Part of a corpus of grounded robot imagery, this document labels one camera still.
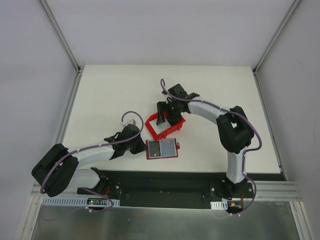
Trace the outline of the red plastic bin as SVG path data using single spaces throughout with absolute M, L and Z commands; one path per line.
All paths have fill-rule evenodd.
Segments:
M 186 121 L 183 116 L 181 116 L 181 120 L 178 121 L 174 125 L 170 125 L 170 123 L 167 121 L 167 113 L 164 112 L 164 119 L 165 122 L 161 123 L 160 125 L 157 125 L 157 119 L 158 119 L 158 113 L 152 114 L 144 123 L 146 129 L 149 131 L 151 136 L 155 141 L 159 141 L 161 139 L 166 139 L 168 135 L 179 131 L 182 127 L 184 122 Z

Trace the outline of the red leather card holder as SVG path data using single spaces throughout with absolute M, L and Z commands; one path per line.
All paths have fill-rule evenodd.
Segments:
M 147 140 L 145 142 L 147 149 L 146 149 L 146 159 L 147 160 L 158 160 L 158 159 L 168 159 L 168 158 L 177 158 L 179 156 L 178 150 L 180 149 L 180 143 L 177 142 L 175 138 L 164 138 L 157 142 L 159 142 L 160 146 L 160 157 L 159 158 L 149 158 L 148 153 L 148 141 L 155 141 L 155 140 Z

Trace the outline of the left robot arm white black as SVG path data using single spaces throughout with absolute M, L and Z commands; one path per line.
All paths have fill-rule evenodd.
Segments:
M 70 152 L 61 143 L 55 144 L 35 165 L 31 175 L 41 186 L 41 192 L 56 197 L 67 189 L 78 194 L 106 195 L 107 177 L 93 164 L 132 155 L 146 150 L 140 129 L 132 123 L 103 143 Z

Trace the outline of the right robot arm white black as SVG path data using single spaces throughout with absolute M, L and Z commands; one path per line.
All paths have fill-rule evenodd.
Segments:
M 177 124 L 182 120 L 181 113 L 200 116 L 217 126 L 220 143 L 227 151 L 227 171 L 224 182 L 215 187 L 215 194 L 227 200 L 241 194 L 248 181 L 244 154 L 254 137 L 243 109 L 240 106 L 222 109 L 197 93 L 188 94 L 179 83 L 162 94 L 168 97 L 156 103 L 158 126 L 165 122 L 171 126 Z

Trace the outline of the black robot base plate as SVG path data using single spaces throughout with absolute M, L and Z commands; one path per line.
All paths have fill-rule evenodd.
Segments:
M 239 213 L 256 197 L 248 179 L 233 184 L 224 173 L 99 170 L 98 186 L 78 188 L 77 194 L 98 193 L 118 200 L 122 207 L 209 209 L 228 203 L 227 211 Z

